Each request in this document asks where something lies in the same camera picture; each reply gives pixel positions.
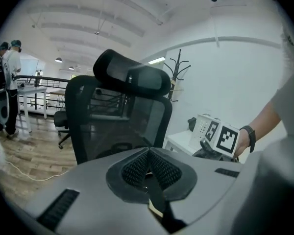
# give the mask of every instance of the coat rack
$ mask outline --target coat rack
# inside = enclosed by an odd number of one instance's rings
[[[178,58],[177,58],[177,61],[176,60],[174,60],[174,59],[172,59],[172,58],[170,58],[170,60],[173,60],[174,62],[175,62],[175,68],[174,68],[174,71],[166,64],[166,63],[164,63],[171,71],[172,71],[172,77],[170,77],[170,79],[171,79],[171,90],[170,90],[170,92],[169,92],[169,95],[168,95],[168,99],[171,101],[171,102],[178,102],[178,100],[172,100],[172,95],[173,95],[173,92],[174,92],[174,88],[175,88],[175,82],[176,82],[176,80],[181,80],[181,81],[183,81],[184,79],[180,79],[180,78],[178,78],[178,76],[179,76],[179,74],[182,72],[182,71],[184,71],[184,70],[186,70],[187,68],[189,68],[189,67],[191,67],[191,65],[188,65],[186,68],[184,68],[183,70],[180,70],[179,71],[179,69],[180,69],[180,65],[182,64],[182,63],[188,63],[188,61],[182,61],[182,62],[180,62],[180,57],[181,57],[181,49],[180,49],[180,52],[179,52],[179,54],[178,54]]]

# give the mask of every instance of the cap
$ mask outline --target cap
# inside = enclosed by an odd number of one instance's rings
[[[22,45],[22,43],[21,43],[20,40],[13,40],[13,41],[11,42],[11,46],[15,46],[15,47],[19,47],[19,48],[21,48],[21,45]]]
[[[0,50],[8,50],[9,49],[9,44],[7,42],[3,42],[0,45]]]

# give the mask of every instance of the person's hand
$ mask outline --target person's hand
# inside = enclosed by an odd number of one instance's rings
[[[234,157],[237,158],[239,155],[241,155],[243,151],[245,151],[245,149],[249,147],[249,143],[250,143],[250,140],[249,140],[249,135],[247,130],[245,129],[240,130],[239,141],[236,146]]]

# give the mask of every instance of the gray sleeve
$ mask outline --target gray sleeve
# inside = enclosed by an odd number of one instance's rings
[[[294,74],[271,101],[288,135],[294,135]]]

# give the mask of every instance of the office chair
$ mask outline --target office chair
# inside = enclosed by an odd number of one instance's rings
[[[169,76],[116,53],[105,51],[94,77],[78,76],[66,88],[66,110],[78,164],[138,147],[162,148],[172,114]],[[105,107],[96,91],[122,95],[118,116],[98,114]]]
[[[66,111],[55,112],[54,117],[53,117],[53,121],[54,121],[55,127],[64,127],[65,128],[65,130],[58,130],[59,137],[61,137],[61,132],[67,133],[65,135],[65,137],[62,138],[60,140],[60,142],[58,143],[59,148],[62,150],[63,149],[62,143],[71,136],[70,131],[69,131],[69,127],[68,127],[68,118],[67,118]]]

